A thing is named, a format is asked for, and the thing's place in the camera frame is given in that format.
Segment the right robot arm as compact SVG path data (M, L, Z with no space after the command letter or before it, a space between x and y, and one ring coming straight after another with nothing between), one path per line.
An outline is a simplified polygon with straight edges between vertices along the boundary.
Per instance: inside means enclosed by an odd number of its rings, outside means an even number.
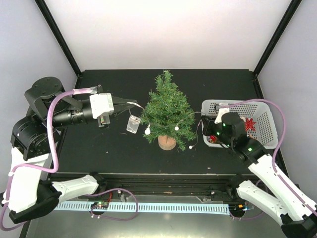
M247 135L244 121L237 113L225 113L220 122L214 117L202 116L202 124L203 135L215 136L270 190L267 193L250 180L235 176L225 187L229 199L240 197L251 202L273 218L288 238L316 236L316 202L299 190L259 141Z

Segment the clear battery box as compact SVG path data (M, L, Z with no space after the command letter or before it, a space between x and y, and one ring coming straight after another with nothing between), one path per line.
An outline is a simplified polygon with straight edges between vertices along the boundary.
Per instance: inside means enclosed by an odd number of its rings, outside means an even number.
M126 130L130 133L136 134L141 123L141 119L134 115L130 115Z

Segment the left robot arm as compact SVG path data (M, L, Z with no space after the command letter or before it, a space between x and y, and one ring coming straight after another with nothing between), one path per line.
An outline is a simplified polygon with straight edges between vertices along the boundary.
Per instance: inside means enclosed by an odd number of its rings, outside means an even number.
M11 168L0 195L2 212L9 214L15 227L49 214L67 200L105 195L106 180L96 172L62 182L42 180L41 175L58 171L55 145L61 139L60 129L92 120L104 128L112 117L137 104L105 93L99 85L65 91L56 77L37 80L25 98L29 109L12 129Z

